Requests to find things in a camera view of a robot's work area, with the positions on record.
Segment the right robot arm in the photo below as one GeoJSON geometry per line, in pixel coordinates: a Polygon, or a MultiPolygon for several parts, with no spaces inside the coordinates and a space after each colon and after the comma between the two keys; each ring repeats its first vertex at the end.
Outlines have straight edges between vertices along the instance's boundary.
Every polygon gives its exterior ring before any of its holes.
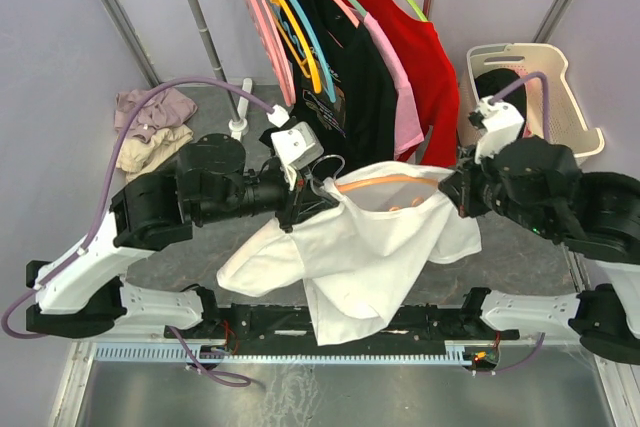
{"type": "Polygon", "coordinates": [[[607,282],[577,294],[509,295],[491,289],[462,309],[460,329],[481,338],[524,330],[570,336],[591,353],[639,362],[639,182],[624,174],[583,172],[571,150],[539,137],[518,139],[493,157],[461,158],[438,188],[463,218],[493,212],[598,262],[607,282]]]}

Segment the orange wavy hanger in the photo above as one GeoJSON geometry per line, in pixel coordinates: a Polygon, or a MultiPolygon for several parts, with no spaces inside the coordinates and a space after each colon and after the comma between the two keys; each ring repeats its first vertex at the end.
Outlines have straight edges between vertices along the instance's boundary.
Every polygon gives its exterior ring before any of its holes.
{"type": "Polygon", "coordinates": [[[439,173],[430,168],[389,161],[371,164],[345,173],[345,161],[338,155],[325,155],[316,161],[311,174],[320,181],[320,192],[327,185],[363,210],[394,212],[418,207],[432,197],[439,173]]]}

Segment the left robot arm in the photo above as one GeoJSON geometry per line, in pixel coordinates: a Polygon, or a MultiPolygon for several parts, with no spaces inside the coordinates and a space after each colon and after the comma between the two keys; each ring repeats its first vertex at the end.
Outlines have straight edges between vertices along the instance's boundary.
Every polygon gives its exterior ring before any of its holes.
{"type": "Polygon", "coordinates": [[[127,282],[129,267],[192,239],[197,227],[272,212],[277,227],[291,232],[338,204],[308,169],[288,183],[278,159],[269,159],[260,171],[246,169],[245,160],[239,141],[209,134],[128,183],[93,234],[54,262],[27,265],[26,284],[36,299],[26,310],[26,330],[68,339],[215,334],[229,317],[212,290],[141,288],[127,282]]]}

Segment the white t shirt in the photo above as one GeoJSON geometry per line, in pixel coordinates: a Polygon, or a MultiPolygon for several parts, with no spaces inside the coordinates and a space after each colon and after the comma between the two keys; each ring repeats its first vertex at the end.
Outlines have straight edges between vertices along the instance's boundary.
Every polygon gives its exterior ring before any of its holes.
{"type": "Polygon", "coordinates": [[[363,210],[327,185],[338,206],[295,226],[272,219],[218,270],[220,287],[250,297],[302,282],[307,304],[327,316],[389,318],[428,262],[481,251],[478,224],[437,189],[418,207],[363,210]]]}

